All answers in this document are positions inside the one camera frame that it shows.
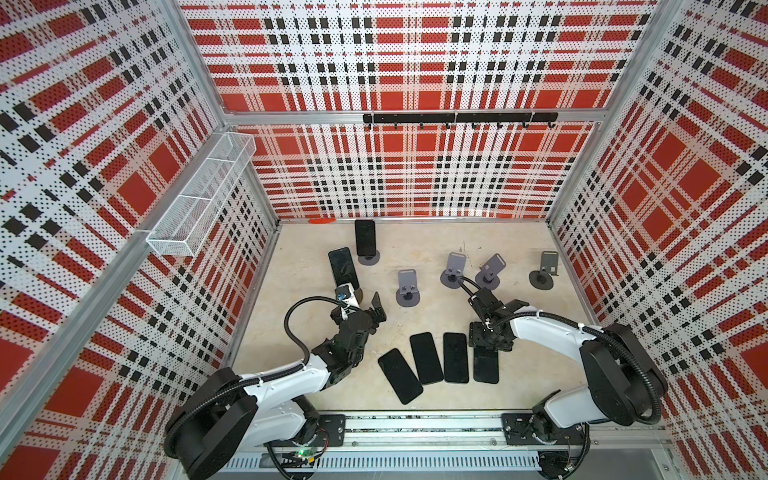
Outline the black phone with pink edge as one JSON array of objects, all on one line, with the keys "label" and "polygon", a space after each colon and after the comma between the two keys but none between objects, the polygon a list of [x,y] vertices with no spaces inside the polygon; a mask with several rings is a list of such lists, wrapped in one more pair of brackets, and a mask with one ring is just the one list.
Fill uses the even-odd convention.
[{"label": "black phone with pink edge", "polygon": [[467,337],[463,333],[443,334],[444,379],[448,383],[469,382]]}]

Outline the blue-edged phone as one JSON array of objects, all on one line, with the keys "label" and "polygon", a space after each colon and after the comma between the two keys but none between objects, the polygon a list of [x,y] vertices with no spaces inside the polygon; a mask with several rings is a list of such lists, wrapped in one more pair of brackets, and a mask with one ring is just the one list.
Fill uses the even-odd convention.
[{"label": "blue-edged phone", "polygon": [[434,337],[430,332],[414,334],[409,338],[417,376],[422,385],[444,381],[444,373]]}]

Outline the black phone with white sticker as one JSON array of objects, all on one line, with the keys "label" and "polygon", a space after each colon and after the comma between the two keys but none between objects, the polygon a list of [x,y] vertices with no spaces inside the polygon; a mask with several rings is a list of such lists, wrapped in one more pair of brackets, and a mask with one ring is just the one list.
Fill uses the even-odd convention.
[{"label": "black phone with white sticker", "polygon": [[422,384],[399,349],[394,348],[382,355],[378,365],[403,405],[408,405],[423,393]]}]

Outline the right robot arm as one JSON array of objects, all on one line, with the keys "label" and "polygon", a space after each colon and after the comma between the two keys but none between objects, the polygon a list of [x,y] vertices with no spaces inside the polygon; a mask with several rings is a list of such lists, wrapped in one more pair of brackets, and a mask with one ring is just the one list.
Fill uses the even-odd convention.
[{"label": "right robot arm", "polygon": [[533,342],[562,354],[582,368],[586,383],[558,390],[532,409],[531,423],[544,439],[577,424],[613,422],[657,424],[668,383],[631,328],[614,323],[586,325],[545,312],[526,302],[503,303],[481,288],[468,304],[478,317],[470,344],[509,351],[516,340]]}]

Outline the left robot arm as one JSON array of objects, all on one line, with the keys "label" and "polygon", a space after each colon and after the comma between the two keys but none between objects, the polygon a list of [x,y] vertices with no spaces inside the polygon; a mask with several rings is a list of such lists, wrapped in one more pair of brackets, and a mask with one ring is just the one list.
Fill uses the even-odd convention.
[{"label": "left robot arm", "polygon": [[346,378],[364,358],[365,345],[387,319],[378,294],[367,309],[360,294],[336,290],[330,299],[337,333],[314,349],[292,331],[300,360],[258,374],[217,370],[173,414],[165,426],[163,450],[190,479],[208,479],[243,445],[291,441],[307,444],[319,428],[319,414],[307,397]]}]

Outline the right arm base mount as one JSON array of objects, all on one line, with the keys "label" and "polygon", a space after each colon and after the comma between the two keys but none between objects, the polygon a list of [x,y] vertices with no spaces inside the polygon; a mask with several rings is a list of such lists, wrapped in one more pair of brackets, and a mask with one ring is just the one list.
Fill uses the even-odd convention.
[{"label": "right arm base mount", "polygon": [[559,390],[537,403],[530,412],[504,413],[502,429],[508,446],[560,446],[538,452],[539,475],[544,479],[569,479],[590,451],[590,425],[558,427],[545,412],[545,403]]}]

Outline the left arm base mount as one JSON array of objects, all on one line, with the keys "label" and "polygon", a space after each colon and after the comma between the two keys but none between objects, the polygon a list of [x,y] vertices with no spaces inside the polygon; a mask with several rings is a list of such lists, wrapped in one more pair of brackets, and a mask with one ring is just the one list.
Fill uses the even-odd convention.
[{"label": "left arm base mount", "polygon": [[346,420],[343,414],[320,414],[310,418],[293,438],[266,443],[277,473],[283,479],[311,479],[329,448],[343,445]]}]

